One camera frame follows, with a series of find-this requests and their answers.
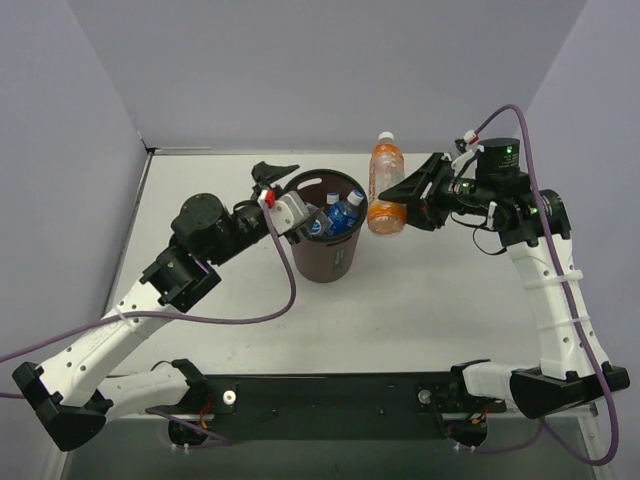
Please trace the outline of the white blue label plastic bottle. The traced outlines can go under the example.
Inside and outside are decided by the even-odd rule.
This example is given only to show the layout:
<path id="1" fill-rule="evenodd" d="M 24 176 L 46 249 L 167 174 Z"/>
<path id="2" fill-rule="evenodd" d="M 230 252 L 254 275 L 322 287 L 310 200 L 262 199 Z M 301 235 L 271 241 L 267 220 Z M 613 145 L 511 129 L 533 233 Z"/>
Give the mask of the white blue label plastic bottle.
<path id="1" fill-rule="evenodd" d="M 313 237 L 322 236 L 328 228 L 328 218 L 321 207 L 306 203 L 308 217 L 305 225 Z"/>

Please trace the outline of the orange label plastic bottle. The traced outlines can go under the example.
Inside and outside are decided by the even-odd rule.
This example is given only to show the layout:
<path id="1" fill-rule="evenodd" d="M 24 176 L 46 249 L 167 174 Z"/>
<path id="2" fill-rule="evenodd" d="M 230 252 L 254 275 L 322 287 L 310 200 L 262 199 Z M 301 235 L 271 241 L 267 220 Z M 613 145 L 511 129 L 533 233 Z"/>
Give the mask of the orange label plastic bottle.
<path id="1" fill-rule="evenodd" d="M 389 131 L 380 133 L 369 161 L 367 225 L 373 234 L 390 237 L 404 229 L 407 219 L 406 207 L 380 199 L 382 192 L 400 183 L 404 178 L 404 156 L 396 145 L 394 134 Z"/>

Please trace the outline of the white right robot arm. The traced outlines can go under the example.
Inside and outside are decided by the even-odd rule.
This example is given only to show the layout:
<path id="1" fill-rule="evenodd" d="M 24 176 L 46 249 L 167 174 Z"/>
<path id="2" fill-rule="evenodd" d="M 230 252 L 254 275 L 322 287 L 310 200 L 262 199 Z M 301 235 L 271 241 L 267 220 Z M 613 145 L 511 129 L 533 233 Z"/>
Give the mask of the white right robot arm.
<path id="1" fill-rule="evenodd" d="M 516 138 L 493 138 L 457 158 L 434 153 L 378 197 L 405 205 L 408 224 L 420 230 L 437 230 L 459 214 L 482 217 L 480 229 L 498 234 L 529 300 L 540 363 L 479 360 L 458 369 L 468 395 L 508 400 L 539 419 L 601 398 L 605 388 L 625 390 L 630 378 L 610 363 L 587 315 L 563 201 L 552 190 L 533 191 L 519 150 Z"/>

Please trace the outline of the blue label clear plastic bottle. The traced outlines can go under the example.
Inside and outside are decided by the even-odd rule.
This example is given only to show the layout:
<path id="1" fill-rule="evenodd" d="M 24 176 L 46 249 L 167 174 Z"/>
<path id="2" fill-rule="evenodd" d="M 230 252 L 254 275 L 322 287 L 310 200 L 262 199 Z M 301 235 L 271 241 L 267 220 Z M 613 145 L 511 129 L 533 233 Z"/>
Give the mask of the blue label clear plastic bottle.
<path id="1" fill-rule="evenodd" d="M 364 195 L 359 190 L 352 190 L 345 200 L 335 203 L 328 211 L 328 227 L 325 231 L 329 237 L 342 235 L 348 232 L 359 217 L 359 207 L 364 200 Z"/>

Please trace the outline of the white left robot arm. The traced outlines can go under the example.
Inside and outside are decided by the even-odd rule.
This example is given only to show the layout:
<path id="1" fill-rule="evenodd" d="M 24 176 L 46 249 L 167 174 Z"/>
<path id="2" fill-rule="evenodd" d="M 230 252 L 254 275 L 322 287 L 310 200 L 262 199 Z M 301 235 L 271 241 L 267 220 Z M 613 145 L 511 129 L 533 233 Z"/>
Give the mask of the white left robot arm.
<path id="1" fill-rule="evenodd" d="M 221 281 L 216 267 L 265 237 L 308 236 L 309 211 L 295 190 L 278 186 L 294 166 L 253 166 L 250 199 L 227 209 L 210 193 L 188 198 L 171 223 L 168 246 L 102 319 L 71 331 L 74 342 L 39 363 L 25 362 L 12 378 L 62 452 L 93 439 L 115 419 L 148 409 L 193 411 L 216 396 L 188 360 L 113 376 L 152 334 L 189 311 Z"/>

